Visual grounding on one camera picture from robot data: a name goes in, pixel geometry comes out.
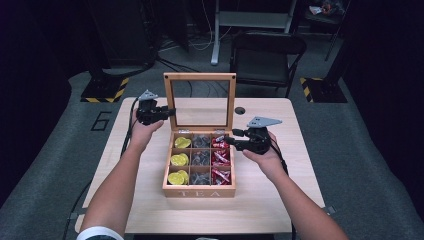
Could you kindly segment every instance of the black equipment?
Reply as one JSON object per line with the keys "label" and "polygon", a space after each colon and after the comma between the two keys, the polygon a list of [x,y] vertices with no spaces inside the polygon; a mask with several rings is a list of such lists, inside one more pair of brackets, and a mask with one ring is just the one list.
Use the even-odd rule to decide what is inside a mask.
{"label": "black equipment", "polygon": [[236,140],[232,137],[225,137],[224,140],[231,145],[234,145],[237,151],[247,149],[257,154],[263,155],[272,145],[271,137],[269,136],[267,126],[282,123],[281,120],[275,120],[264,117],[254,117],[247,124],[247,130],[233,129],[234,136],[248,137],[249,140]]}
{"label": "black equipment", "polygon": [[143,125],[150,125],[159,120],[167,120],[169,116],[175,115],[175,109],[168,109],[168,106],[157,107],[154,100],[158,95],[146,90],[138,98],[137,120]]}

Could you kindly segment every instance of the hand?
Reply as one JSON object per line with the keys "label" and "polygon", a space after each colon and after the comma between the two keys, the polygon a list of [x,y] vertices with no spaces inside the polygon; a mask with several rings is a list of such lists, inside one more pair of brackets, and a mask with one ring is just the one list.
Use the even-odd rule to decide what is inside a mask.
{"label": "hand", "polygon": [[[271,132],[268,133],[271,136],[271,139],[274,140],[272,141],[272,144],[278,149],[275,135]],[[274,182],[276,176],[280,174],[286,174],[284,172],[283,166],[281,165],[281,160],[278,154],[272,148],[270,148],[268,152],[263,155],[256,154],[249,150],[243,150],[243,155],[256,162],[259,165],[259,168],[262,170],[265,176],[271,180],[271,182]]]}
{"label": "hand", "polygon": [[146,148],[153,133],[163,125],[163,120],[152,123],[148,126],[141,124],[136,117],[137,109],[133,111],[133,127],[131,133],[131,146],[141,147],[143,150]]}

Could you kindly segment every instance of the wooden box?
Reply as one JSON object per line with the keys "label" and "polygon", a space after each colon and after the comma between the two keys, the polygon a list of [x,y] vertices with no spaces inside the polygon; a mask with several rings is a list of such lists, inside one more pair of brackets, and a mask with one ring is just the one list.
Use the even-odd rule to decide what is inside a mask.
{"label": "wooden box", "polygon": [[[223,136],[232,136],[235,74],[164,73],[164,81],[168,107],[176,109],[175,116],[169,119],[172,132],[163,179],[165,196],[234,197],[236,176],[233,146],[214,141]],[[186,94],[177,96],[176,89]],[[210,99],[207,105],[196,101],[206,97]],[[224,159],[217,153],[225,153]]]}

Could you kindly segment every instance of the dark curtain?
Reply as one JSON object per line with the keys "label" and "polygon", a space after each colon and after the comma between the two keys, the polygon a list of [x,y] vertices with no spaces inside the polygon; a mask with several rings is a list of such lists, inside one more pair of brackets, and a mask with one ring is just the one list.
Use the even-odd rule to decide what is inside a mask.
{"label": "dark curtain", "polygon": [[[75,39],[90,39],[95,60],[105,65],[82,0],[70,2],[0,2],[1,205],[66,108],[68,79],[87,70]],[[86,23],[78,31],[76,20]]]}
{"label": "dark curtain", "polygon": [[424,219],[424,21],[420,1],[357,1],[344,80],[375,145]]}

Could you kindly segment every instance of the black chair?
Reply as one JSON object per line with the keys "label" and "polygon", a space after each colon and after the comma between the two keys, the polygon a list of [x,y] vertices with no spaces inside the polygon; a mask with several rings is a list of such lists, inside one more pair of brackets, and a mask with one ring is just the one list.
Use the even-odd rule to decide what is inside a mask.
{"label": "black chair", "polygon": [[[321,29],[326,30],[329,33],[332,33],[331,39],[330,39],[330,48],[328,49],[327,55],[325,56],[325,61],[328,60],[331,50],[333,50],[334,44],[336,43],[336,40],[339,36],[340,33],[340,29],[342,28],[343,22],[345,20],[346,17],[346,13],[349,9],[349,5],[350,5],[350,1],[351,0],[343,0],[343,10],[341,11],[340,14],[332,14],[332,15],[325,15],[323,13],[319,13],[319,14],[312,14],[311,11],[309,10],[309,5],[313,5],[313,4],[307,4],[308,1],[306,1],[306,3],[303,4],[303,7],[300,7],[300,20],[305,20],[306,22],[308,22],[309,24],[313,25],[313,26],[317,26]],[[294,29],[294,32],[297,31],[297,28],[299,27],[299,24],[297,24],[297,27]]]}
{"label": "black chair", "polygon": [[306,43],[292,34],[244,32],[233,40],[230,72],[237,74],[237,83],[276,87],[276,91],[285,87],[287,98],[305,50]]}

